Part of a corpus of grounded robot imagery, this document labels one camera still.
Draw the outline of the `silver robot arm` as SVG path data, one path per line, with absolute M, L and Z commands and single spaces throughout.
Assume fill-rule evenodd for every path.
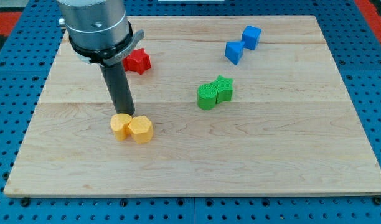
M 76 53 L 88 63 L 112 66 L 121 62 L 144 39 L 133 32 L 123 0 L 57 0 Z

